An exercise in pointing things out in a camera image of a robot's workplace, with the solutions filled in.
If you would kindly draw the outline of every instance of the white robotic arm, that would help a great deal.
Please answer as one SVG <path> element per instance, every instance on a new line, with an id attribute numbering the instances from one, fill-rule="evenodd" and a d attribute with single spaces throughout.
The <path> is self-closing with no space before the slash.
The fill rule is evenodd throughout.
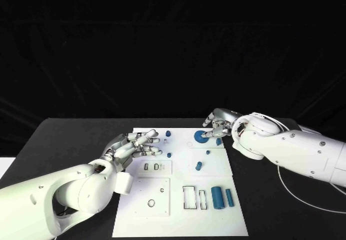
<path id="1" fill-rule="evenodd" d="M 203 126 L 213 130 L 202 137 L 232 136 L 232 147 L 251 159 L 264 157 L 292 172 L 346 187 L 344 143 L 308 128 L 290 130 L 274 118 L 216 108 Z"/>
<path id="2" fill-rule="evenodd" d="M 132 158 L 160 155 L 155 130 L 121 134 L 99 159 L 0 190 L 0 240 L 50 240 L 108 205 L 112 193 L 130 194 L 134 177 L 121 172 Z M 53 196 L 65 211 L 55 212 Z"/>

